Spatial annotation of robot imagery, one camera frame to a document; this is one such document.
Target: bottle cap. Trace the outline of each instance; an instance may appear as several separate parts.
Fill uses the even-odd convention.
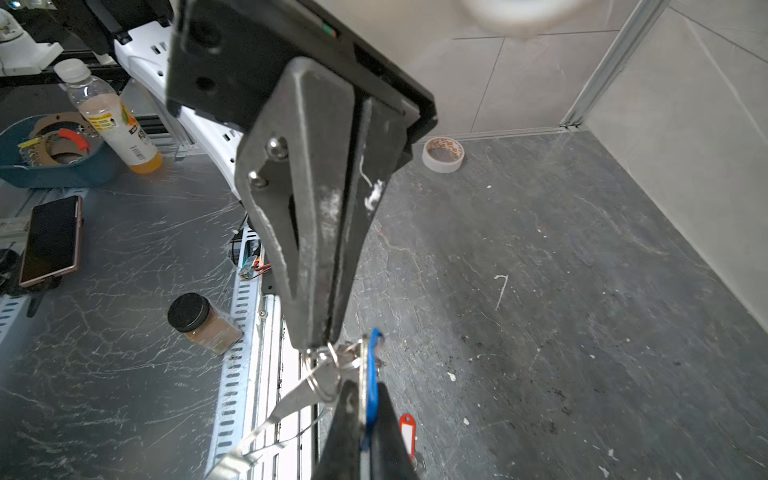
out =
[[[67,60],[60,61],[54,65],[53,71],[66,83],[85,80],[91,76],[91,71],[88,70],[88,67],[79,58],[68,58]]]
[[[185,293],[168,308],[168,323],[182,333],[200,328],[208,318],[210,303],[199,293]]]

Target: tile grout line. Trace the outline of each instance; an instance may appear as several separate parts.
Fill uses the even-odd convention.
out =
[[[728,87],[728,90],[736,99],[736,103],[738,103],[741,109],[744,111],[744,114],[746,115],[747,119],[749,119],[754,129],[757,131],[757,134],[763,139],[763,142],[765,142],[765,144],[768,145],[768,137],[766,137],[765,132],[763,132],[763,129],[760,128],[760,124],[757,123],[757,121],[755,120],[755,117],[752,116],[752,112],[750,112],[750,109],[746,106],[744,101],[741,99],[741,95],[739,95],[739,91],[737,90],[736,86],[733,85],[733,83],[728,78],[728,75],[726,75],[723,69],[720,68],[714,56],[712,56],[712,52],[710,51],[710,49],[704,44],[704,41],[701,39],[699,34],[696,33],[696,30],[691,25],[690,19],[687,19],[686,25],[688,25],[690,32],[693,34],[694,38],[696,39],[696,42],[699,44],[699,47],[703,50],[704,55],[707,57],[707,60],[710,61],[714,69],[720,75],[720,78],[723,79],[726,87]]]
[[[482,39],[488,39],[488,38],[520,38],[520,37],[527,38],[528,36],[545,37],[545,36],[553,36],[553,35],[579,35],[582,33],[608,33],[612,31],[621,31],[621,30],[559,31],[555,33],[537,33],[536,35],[513,35],[513,36],[492,35],[488,37],[457,37],[457,38],[451,38],[451,40],[482,40]]]
[[[714,34],[715,34],[715,35],[717,35],[718,37],[722,38],[723,40],[725,40],[725,41],[727,41],[728,43],[730,43],[731,45],[733,45],[734,47],[736,47],[736,48],[739,48],[740,50],[742,50],[742,51],[745,51],[746,53],[748,53],[748,54],[752,55],[754,58],[757,58],[758,60],[764,61],[765,63],[768,63],[768,60],[766,60],[765,58],[763,58],[763,57],[759,56],[757,53],[755,53],[755,52],[753,52],[753,51],[751,51],[751,50],[749,50],[749,49],[747,49],[747,48],[745,48],[745,47],[742,47],[741,45],[737,44],[735,41],[733,41],[733,40],[731,40],[730,38],[728,38],[728,37],[724,36],[723,34],[721,34],[721,33],[718,33],[718,32],[716,32],[716,31],[714,31],[712,28],[709,28],[709,27],[707,27],[705,24],[703,24],[703,23],[701,23],[701,22],[699,22],[699,21],[695,20],[694,18],[691,18],[691,17],[689,17],[688,15],[685,15],[685,14],[684,14],[683,12],[681,12],[680,10],[677,10],[677,9],[675,9],[675,7],[673,7],[673,6],[671,6],[671,5],[670,5],[670,6],[669,6],[669,7],[667,7],[667,8],[669,8],[669,9],[670,9],[672,12],[675,12],[675,13],[677,13],[678,15],[681,15],[682,17],[686,18],[688,21],[690,21],[690,22],[693,22],[693,23],[695,23],[696,25],[699,25],[699,26],[700,26],[701,28],[703,28],[704,30],[707,30],[708,32],[714,33]]]
[[[498,63],[498,58],[502,56],[502,48],[504,48],[505,41],[507,41],[506,38],[504,38],[502,40],[502,44],[498,46],[498,53],[496,53],[496,60],[493,62],[493,68],[491,69],[491,74],[488,76],[488,83],[485,84],[485,90],[483,90],[482,97],[480,97],[478,110],[475,112],[475,119],[472,120],[472,126],[469,128],[469,133],[472,133],[472,131],[475,129],[475,122],[477,122],[478,115],[480,115],[480,108],[482,107],[483,100],[485,100],[485,94],[488,93],[488,86],[491,84],[491,79],[493,78],[493,72],[496,71],[496,64]]]

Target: spice jar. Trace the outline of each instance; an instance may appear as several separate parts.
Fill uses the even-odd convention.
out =
[[[185,293],[174,300],[168,308],[168,323],[217,355],[226,352],[243,336],[229,315],[198,293]]]

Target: red key tag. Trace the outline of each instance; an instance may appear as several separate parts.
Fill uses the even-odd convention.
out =
[[[416,420],[407,413],[400,417],[400,435],[406,444],[406,451],[411,458],[411,463],[416,465]]]

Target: screw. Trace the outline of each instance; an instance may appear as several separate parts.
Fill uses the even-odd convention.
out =
[[[270,184],[270,182],[266,181],[266,179],[259,177],[255,170],[248,172],[248,178],[250,178],[251,186],[258,190],[261,190]]]
[[[270,160],[283,161],[288,158],[288,141],[285,137],[271,137],[266,141],[264,149]]]

